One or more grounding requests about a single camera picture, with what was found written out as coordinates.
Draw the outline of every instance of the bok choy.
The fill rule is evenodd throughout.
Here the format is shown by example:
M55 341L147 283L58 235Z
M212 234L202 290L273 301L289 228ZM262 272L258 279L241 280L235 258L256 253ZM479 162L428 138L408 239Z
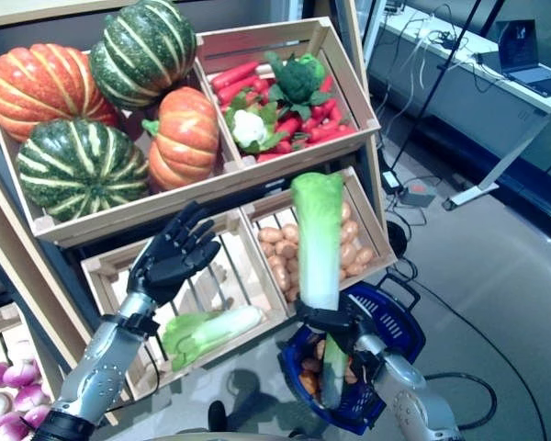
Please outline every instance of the bok choy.
M172 370L184 368L218 346L249 331L259 324L262 317L262 311L254 306L175 317L167 323L162 337L165 352L174 356Z
M306 173L292 181L298 214L300 298L311 308L337 310L341 259L340 175ZM328 335L324 351L321 402L336 409L341 401L347 357Z

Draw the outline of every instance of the pumpkin stem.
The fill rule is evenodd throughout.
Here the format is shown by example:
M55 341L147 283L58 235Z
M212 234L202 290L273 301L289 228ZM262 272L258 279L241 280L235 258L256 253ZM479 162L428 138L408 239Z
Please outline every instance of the pumpkin stem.
M157 132L159 131L159 121L149 121L148 119L144 119L141 121L141 126L152 136L157 136Z

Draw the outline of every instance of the pumpkin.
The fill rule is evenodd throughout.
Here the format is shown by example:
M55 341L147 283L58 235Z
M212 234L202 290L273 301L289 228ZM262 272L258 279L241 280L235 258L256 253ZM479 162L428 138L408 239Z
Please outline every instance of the pumpkin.
M85 119L37 125L17 154L25 195L59 221L124 204L147 190L147 162L120 130Z
M0 126L23 142L39 123L76 117L116 126L116 110L96 87L87 55L57 44L0 56Z
M107 17L104 38L90 52L102 93L126 109L145 108L190 71L196 34L168 0L140 0Z
M219 148L219 124L212 103L192 87L165 96L159 120L142 122L153 135L149 172L164 190L187 186L210 175Z

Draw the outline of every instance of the green striped pumpkin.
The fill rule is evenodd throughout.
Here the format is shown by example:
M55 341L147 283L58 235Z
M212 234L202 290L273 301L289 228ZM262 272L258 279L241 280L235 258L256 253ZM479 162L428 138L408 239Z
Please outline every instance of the green striped pumpkin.
M107 17L90 51L92 76L117 107L145 108L181 80L196 57L196 34L168 0L140 0Z
M120 130L86 119L40 123L17 154L25 195L59 221L144 196L148 164Z

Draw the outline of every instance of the table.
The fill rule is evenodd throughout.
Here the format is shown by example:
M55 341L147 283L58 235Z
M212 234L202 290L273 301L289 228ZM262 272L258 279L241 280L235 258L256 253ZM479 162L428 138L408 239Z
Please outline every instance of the table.
M419 51L423 50L425 53L426 65L432 66L423 75L425 83L430 85L438 75L438 69L434 67L444 64L450 50L440 44L431 43L429 37L438 35L438 32L453 34L452 25L406 6L403 13L388 17L381 28L384 33L400 36L401 42L407 43L403 45L406 51L396 51L398 43L379 45L373 62L370 63L370 72L376 78L385 80L388 66L397 53L395 65L398 68L389 73L389 79L395 89L407 95L410 92L410 76L400 66L408 60L413 48L418 45ZM461 28L455 27L455 31L459 33ZM551 117L551 97L542 97L522 85L505 80L489 67L476 63L473 58L475 53L497 50L498 45L495 42L466 32L462 47L453 60L452 66L455 68L445 74L428 108L431 114L500 157L500 161L479 184L449 198L444 203L446 209L459 207L497 188L496 180L540 133ZM496 79L498 81L485 93L479 93L470 83L470 79L482 83L484 80L490 83ZM416 85L415 102L422 102L427 93L425 88Z

